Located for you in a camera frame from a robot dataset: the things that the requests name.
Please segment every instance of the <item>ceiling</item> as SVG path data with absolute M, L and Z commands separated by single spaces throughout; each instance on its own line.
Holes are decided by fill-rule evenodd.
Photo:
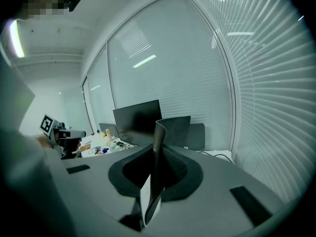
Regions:
M 51 67 L 52 64 L 81 63 L 84 49 L 98 24 L 106 24 L 132 0 L 81 0 L 73 12 L 48 10 L 46 15 L 18 21 L 25 54 L 16 58 L 9 34 L 1 42 L 11 62 L 19 69 Z

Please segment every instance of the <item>person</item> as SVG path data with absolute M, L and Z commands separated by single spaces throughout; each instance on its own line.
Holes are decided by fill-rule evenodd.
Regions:
M 3 32 L 12 19 L 27 20 L 46 9 L 64 8 L 69 0 L 1 0 Z M 54 185 L 47 154 L 57 154 L 46 136 L 23 136 L 18 128 L 34 98 L 6 57 L 0 56 L 0 183 L 4 228 L 10 234 L 75 236 L 70 216 Z

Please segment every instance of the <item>bottle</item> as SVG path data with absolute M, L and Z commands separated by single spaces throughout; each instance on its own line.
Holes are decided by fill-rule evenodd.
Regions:
M 106 130 L 105 130 L 105 133 L 107 134 L 108 139 L 109 139 L 110 141 L 112 141 L 113 138 L 112 138 L 112 136 L 111 136 L 110 130 L 106 129 Z

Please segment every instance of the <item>white table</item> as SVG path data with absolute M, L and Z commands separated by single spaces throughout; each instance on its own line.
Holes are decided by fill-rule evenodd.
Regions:
M 99 147 L 99 146 L 101 148 L 108 148 L 109 149 L 105 154 L 122 151 L 125 148 L 122 149 L 120 146 L 116 145 L 116 143 L 119 141 L 124 143 L 126 149 L 134 147 L 126 142 L 121 141 L 119 138 L 116 138 L 116 139 L 110 141 L 107 136 L 102 137 L 101 133 L 100 134 L 95 133 L 94 135 L 89 135 L 87 137 L 82 138 L 81 146 L 89 144 L 88 143 L 89 141 L 91 141 L 90 142 L 91 148 L 81 152 L 81 155 L 83 158 L 92 157 L 92 156 L 102 156 L 103 154 L 96 154 L 95 155 L 95 153 L 92 153 L 92 149 L 95 147 Z

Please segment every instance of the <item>monitor screen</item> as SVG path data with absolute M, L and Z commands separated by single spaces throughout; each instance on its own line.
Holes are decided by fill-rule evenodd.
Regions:
M 113 110 L 119 137 L 133 145 L 151 144 L 156 121 L 162 119 L 159 100 Z

